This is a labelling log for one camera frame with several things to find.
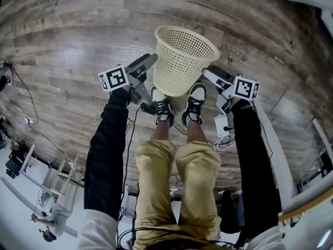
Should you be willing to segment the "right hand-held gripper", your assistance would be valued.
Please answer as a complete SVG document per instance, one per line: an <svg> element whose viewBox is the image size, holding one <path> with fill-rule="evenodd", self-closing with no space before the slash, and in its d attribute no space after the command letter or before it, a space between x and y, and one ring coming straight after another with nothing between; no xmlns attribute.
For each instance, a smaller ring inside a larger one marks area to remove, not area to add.
<svg viewBox="0 0 333 250"><path fill-rule="evenodd" d="M202 70L202 75L217 88L216 106L223 115L230 113L230 105L234 97L253 101L259 90L260 82L242 76L232 76L217 66L209 66Z"/></svg>

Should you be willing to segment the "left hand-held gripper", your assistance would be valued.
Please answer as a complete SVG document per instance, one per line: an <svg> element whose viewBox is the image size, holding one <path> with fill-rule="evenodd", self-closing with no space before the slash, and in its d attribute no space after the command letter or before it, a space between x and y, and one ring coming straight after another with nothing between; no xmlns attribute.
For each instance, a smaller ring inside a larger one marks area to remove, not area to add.
<svg viewBox="0 0 333 250"><path fill-rule="evenodd" d="M145 54L127 67L116 66L98 74L104 92L111 93L125 86L130 87L131 102L139 105L147 96L144 82L146 71L158 60L157 54Z"/></svg>

